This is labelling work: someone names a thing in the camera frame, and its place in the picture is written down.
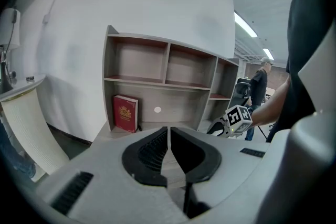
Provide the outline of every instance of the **bookshelf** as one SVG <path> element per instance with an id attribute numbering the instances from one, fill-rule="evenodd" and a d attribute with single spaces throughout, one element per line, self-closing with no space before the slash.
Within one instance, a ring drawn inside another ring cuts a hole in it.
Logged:
<path id="1" fill-rule="evenodd" d="M 175 40 L 119 34 L 108 26 L 102 69 L 106 118 L 112 137 L 118 137 L 126 131 L 113 122 L 116 94 L 139 99 L 142 130 L 207 128 L 229 104 L 238 64 Z"/>

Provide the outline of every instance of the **red book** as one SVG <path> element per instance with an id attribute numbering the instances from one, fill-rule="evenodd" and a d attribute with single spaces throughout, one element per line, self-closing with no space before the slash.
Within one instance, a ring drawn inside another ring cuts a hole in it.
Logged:
<path id="1" fill-rule="evenodd" d="M 138 128 L 138 100 L 125 95 L 113 97 L 114 124 L 131 133 Z"/>

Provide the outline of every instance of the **man in black shirt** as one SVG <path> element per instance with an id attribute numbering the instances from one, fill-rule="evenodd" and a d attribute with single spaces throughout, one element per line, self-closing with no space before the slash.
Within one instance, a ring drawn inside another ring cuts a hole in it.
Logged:
<path id="1" fill-rule="evenodd" d="M 330 13 L 332 5 L 334 3 L 327 0 L 292 0 L 287 30 L 289 76 L 272 98 L 251 116 L 253 126 L 277 120 L 267 142 L 271 142 L 278 131 L 290 129 L 301 118 L 315 111 L 298 72 L 314 54 L 329 30 L 333 19 Z"/>
<path id="2" fill-rule="evenodd" d="M 266 94 L 267 75 L 271 72 L 272 62 L 269 58 L 263 57 L 261 59 L 261 68 L 256 72 L 251 79 L 251 97 L 247 101 L 247 107 L 256 110 L 261 106 Z M 254 128 L 250 128 L 245 140 L 251 141 L 254 134 Z"/>

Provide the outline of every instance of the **black rubber pad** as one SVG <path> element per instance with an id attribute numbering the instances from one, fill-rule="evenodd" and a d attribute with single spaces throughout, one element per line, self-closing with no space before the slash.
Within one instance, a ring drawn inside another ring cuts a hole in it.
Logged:
<path id="1" fill-rule="evenodd" d="M 240 152 L 262 158 L 266 152 L 251 150 L 250 148 L 243 148 Z"/>

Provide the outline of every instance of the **ceiling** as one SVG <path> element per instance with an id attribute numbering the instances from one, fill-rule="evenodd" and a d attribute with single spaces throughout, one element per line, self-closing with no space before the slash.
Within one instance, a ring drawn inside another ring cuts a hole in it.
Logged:
<path id="1" fill-rule="evenodd" d="M 260 63 L 268 48 L 277 66 L 287 63 L 287 22 L 291 0 L 234 0 L 235 11 L 257 33 L 251 38 L 236 25 L 235 54 L 246 62 Z"/>
<path id="2" fill-rule="evenodd" d="M 246 62 L 257 63 L 268 48 L 277 66 L 285 66 L 288 57 L 287 21 L 291 0 L 234 0 L 235 11 L 253 28 L 258 37 L 251 38 L 236 25 L 235 55 Z M 18 0 L 26 8 L 31 0 Z"/>

